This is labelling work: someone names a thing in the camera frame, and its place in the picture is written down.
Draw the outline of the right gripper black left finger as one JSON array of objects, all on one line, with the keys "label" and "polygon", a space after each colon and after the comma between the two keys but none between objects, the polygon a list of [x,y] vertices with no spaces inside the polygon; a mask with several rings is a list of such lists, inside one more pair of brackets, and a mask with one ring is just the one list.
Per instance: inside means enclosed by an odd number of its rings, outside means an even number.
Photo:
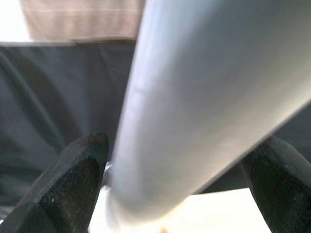
[{"label": "right gripper black left finger", "polygon": [[86,233],[108,160],[103,133],[71,144],[31,186],[0,225],[2,233]]}]

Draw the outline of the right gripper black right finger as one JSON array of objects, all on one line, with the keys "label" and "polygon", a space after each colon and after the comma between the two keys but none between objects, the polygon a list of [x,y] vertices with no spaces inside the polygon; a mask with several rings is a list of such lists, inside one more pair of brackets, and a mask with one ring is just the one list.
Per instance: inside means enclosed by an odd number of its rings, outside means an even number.
[{"label": "right gripper black right finger", "polygon": [[311,164],[294,147],[272,136],[241,167],[271,232],[311,231]]}]

